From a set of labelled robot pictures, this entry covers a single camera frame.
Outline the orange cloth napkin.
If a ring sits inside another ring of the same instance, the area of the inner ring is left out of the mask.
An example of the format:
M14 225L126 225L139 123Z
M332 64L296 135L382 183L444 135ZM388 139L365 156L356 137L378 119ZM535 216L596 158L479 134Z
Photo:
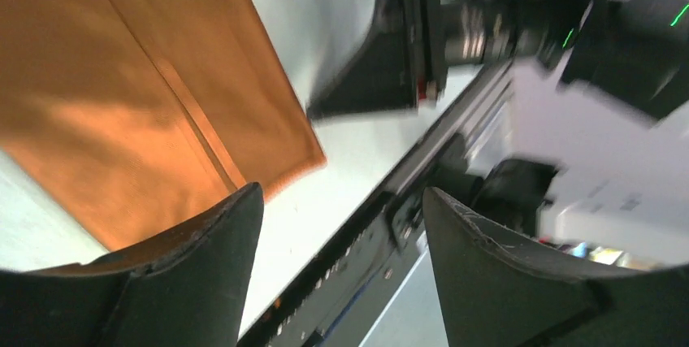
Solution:
M1 0L1 146L110 250L325 161L252 0Z

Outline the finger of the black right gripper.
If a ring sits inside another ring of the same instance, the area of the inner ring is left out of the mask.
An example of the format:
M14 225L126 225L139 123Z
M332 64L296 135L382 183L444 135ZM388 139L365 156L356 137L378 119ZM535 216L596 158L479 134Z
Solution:
M422 13L422 0L375 0L363 43L316 89L307 118L415 108L427 81Z

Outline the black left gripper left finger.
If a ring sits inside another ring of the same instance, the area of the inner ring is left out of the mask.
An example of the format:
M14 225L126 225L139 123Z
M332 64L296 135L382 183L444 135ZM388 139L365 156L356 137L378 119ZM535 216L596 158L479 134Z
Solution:
M263 209L252 183L91 263L3 271L2 345L235 345Z

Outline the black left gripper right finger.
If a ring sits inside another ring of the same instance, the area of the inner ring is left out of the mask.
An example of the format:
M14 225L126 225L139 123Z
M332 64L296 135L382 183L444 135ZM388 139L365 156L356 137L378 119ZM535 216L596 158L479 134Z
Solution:
M429 188L422 212L451 346L685 346L688 269L576 258Z

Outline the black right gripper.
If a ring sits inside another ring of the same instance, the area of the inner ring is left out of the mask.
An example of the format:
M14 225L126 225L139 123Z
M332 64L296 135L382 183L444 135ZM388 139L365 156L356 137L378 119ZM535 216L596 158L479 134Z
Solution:
M403 0L414 97L434 100L451 67L534 59L661 120L688 101L688 0Z

